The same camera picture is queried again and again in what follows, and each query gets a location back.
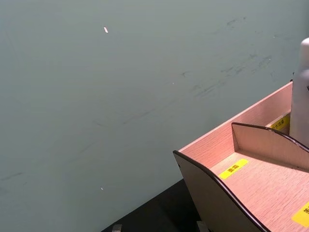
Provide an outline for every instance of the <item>wooden box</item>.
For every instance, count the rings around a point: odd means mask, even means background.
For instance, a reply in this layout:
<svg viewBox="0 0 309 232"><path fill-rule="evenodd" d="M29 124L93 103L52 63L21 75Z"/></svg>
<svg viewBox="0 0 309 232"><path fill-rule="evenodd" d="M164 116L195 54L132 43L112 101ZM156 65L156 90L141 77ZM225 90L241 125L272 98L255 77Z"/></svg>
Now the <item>wooden box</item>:
<svg viewBox="0 0 309 232"><path fill-rule="evenodd" d="M309 232L309 150L288 135L292 84L173 152L211 231Z"/></svg>

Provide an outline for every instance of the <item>compartment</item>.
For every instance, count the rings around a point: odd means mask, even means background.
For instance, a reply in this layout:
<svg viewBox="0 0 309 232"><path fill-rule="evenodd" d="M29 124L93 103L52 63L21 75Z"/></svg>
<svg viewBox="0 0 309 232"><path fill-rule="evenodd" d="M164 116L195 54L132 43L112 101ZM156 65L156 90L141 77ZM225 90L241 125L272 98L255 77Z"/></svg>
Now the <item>compartment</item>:
<svg viewBox="0 0 309 232"><path fill-rule="evenodd" d="M292 82L174 151L214 232L309 232L309 153L288 136Z"/></svg>

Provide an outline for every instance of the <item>wooden divider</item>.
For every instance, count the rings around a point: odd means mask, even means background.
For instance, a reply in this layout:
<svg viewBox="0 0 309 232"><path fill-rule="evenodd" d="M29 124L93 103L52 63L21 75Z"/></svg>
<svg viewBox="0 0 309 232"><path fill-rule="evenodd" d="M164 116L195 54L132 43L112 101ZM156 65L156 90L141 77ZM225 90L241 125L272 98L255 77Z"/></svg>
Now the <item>wooden divider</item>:
<svg viewBox="0 0 309 232"><path fill-rule="evenodd" d="M238 144L237 152L251 152L309 171L309 149L292 137L256 125L235 122L232 128Z"/></svg>

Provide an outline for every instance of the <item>gray-green surface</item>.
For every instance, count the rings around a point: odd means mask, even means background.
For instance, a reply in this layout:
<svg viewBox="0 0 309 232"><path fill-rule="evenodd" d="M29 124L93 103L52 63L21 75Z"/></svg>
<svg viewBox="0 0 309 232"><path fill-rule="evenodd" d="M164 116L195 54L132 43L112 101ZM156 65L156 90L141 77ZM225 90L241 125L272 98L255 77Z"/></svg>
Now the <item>gray-green surface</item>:
<svg viewBox="0 0 309 232"><path fill-rule="evenodd" d="M291 79L308 7L0 0L0 231L98 232L181 179L172 150Z"/></svg>

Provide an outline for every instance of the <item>curved wooden panel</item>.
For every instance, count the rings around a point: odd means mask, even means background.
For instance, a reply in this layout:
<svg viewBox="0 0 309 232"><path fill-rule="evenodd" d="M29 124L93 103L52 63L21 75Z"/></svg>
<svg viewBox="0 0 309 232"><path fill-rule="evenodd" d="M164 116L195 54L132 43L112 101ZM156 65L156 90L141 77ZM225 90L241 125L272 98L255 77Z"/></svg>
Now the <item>curved wooden panel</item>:
<svg viewBox="0 0 309 232"><path fill-rule="evenodd" d="M270 232L211 170L174 151L200 217L214 232Z"/></svg>

